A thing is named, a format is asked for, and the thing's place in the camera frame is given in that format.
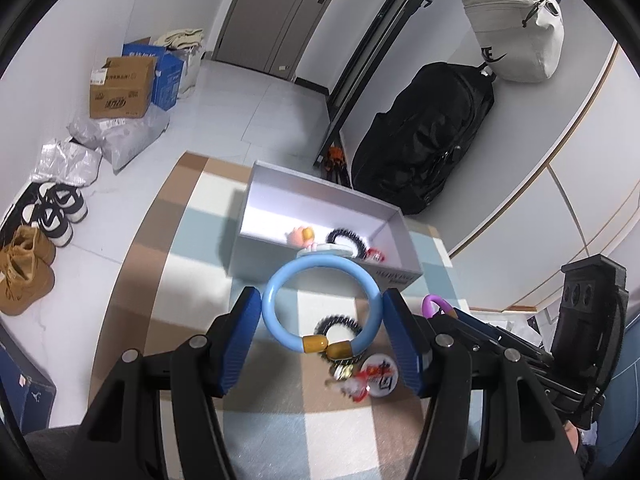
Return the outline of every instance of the orange object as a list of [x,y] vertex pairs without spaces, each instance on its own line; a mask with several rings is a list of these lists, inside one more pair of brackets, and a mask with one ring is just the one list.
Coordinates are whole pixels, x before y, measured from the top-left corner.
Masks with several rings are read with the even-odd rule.
[[296,227],[287,236],[287,241],[291,245],[307,248],[313,245],[316,239],[316,234],[311,227]]

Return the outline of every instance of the brown boot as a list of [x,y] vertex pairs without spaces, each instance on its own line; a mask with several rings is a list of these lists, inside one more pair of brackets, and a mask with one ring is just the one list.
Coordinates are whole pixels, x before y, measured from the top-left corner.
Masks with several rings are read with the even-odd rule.
[[0,260],[0,311],[8,316],[23,313],[53,288],[53,270],[33,251],[10,247]]
[[14,233],[11,247],[21,247],[33,253],[47,265],[56,257],[56,246],[37,227],[21,225]]

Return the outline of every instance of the folded clothes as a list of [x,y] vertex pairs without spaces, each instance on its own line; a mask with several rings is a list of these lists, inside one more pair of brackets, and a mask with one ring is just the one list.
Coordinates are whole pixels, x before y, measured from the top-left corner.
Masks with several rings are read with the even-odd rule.
[[155,42],[155,46],[165,46],[173,50],[200,46],[204,39],[201,28],[178,28],[160,36]]

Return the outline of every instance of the sneaker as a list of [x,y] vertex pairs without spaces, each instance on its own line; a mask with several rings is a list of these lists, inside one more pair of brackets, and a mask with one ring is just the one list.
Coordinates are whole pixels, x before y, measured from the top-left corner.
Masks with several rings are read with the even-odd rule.
[[47,202],[38,206],[38,226],[56,247],[64,247],[71,241],[74,230],[58,204]]
[[10,247],[20,247],[25,251],[31,251],[49,266],[56,257],[55,245],[37,227],[27,225],[18,227]]
[[22,223],[39,227],[56,247],[67,245],[74,234],[71,224],[55,202],[27,204],[22,210]]
[[40,217],[40,203],[27,204],[22,208],[22,224],[31,227],[38,227],[38,218]]
[[33,302],[49,294],[53,270],[33,251],[11,247],[0,260],[0,312],[8,316],[23,313]]
[[84,197],[77,187],[45,182],[38,188],[38,196],[40,203],[55,202],[66,219],[74,224],[83,220],[87,214]]

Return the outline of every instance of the black hair tie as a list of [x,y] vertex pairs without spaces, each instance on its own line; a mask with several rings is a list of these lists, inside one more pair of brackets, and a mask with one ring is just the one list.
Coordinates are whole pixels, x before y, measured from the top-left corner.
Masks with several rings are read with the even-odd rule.
[[327,235],[326,242],[328,244],[335,244],[335,239],[338,236],[342,236],[344,238],[348,238],[349,240],[351,240],[358,248],[358,254],[356,258],[360,258],[361,260],[364,259],[365,255],[367,254],[367,247],[362,241],[362,238],[360,238],[353,231],[349,231],[348,229],[334,229]]
[[[335,325],[342,325],[347,327],[349,330],[353,332],[354,336],[357,336],[360,332],[362,332],[362,327],[355,319],[351,319],[348,316],[329,316],[329,317],[325,317],[320,323],[318,323],[318,326],[316,326],[316,330],[314,334],[326,336],[326,334],[329,332],[329,329]],[[332,364],[343,365],[343,366],[353,365],[358,361],[360,361],[363,358],[363,356],[364,356],[364,352],[354,357],[349,357],[348,359],[336,359],[334,361],[329,359],[326,356],[326,352],[320,352],[320,357],[322,357],[322,359],[324,359],[325,361]]]

